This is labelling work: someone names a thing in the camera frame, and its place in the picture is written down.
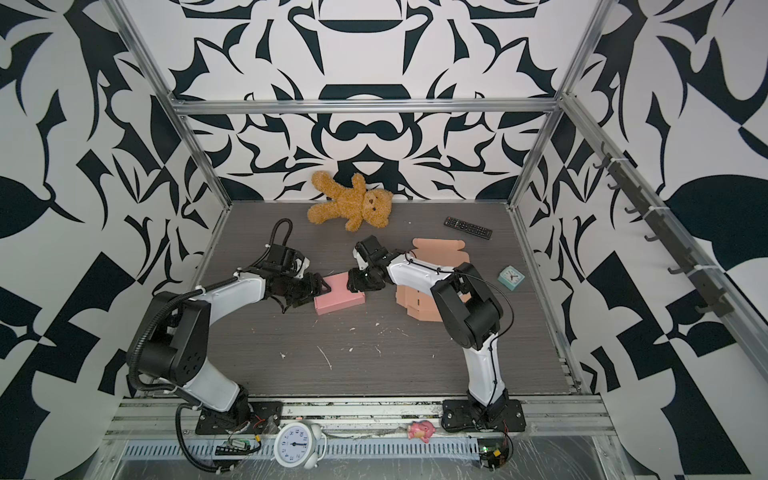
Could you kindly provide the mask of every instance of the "pink figurine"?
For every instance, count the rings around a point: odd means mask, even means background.
[[[408,427],[409,439],[421,439],[424,443],[429,443],[429,437],[435,433],[435,426],[429,420],[424,422],[413,422]]]

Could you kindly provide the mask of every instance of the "closed pink box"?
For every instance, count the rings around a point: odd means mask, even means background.
[[[366,295],[363,292],[352,293],[346,289],[348,279],[349,274],[347,272],[337,273],[323,279],[331,287],[331,291],[315,297],[315,310],[317,310],[318,315],[336,312],[342,308],[366,302]]]

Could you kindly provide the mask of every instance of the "wooden table surface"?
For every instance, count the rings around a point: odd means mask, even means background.
[[[487,281],[505,291],[515,309],[514,326],[498,341],[509,392],[568,392],[531,281],[526,278],[509,292],[496,280],[507,265],[528,276],[503,204],[397,203],[386,228],[364,223],[355,233],[344,230],[344,219],[311,224],[306,219],[309,207],[308,203],[235,203],[204,284],[227,278],[237,267],[256,260],[282,217],[293,221],[288,245],[311,260],[310,271],[324,276],[355,267],[353,247],[371,234],[390,250],[412,247],[415,237],[464,240],[470,261]],[[445,227],[447,216],[490,228],[493,236],[483,240]],[[285,228],[281,226],[278,240]],[[506,302],[499,301],[505,309],[504,329],[511,316]],[[394,286],[367,293],[363,305],[323,316],[316,314],[313,304],[284,315],[272,300],[245,306],[211,327],[208,358],[253,395],[464,395],[468,385],[461,347],[442,323],[419,322],[406,315],[395,302]]]

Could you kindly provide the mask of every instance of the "black remote control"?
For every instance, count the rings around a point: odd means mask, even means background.
[[[462,232],[470,233],[471,235],[480,238],[485,238],[486,240],[490,240],[491,233],[493,233],[493,230],[454,217],[446,217],[443,224],[447,227],[455,228],[456,230],[461,230]]]

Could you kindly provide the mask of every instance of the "clock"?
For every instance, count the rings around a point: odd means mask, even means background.
[[[319,455],[319,441],[325,439],[323,454]],[[294,422],[285,425],[275,438],[275,460],[283,467],[313,468],[326,456],[328,437],[320,425]]]

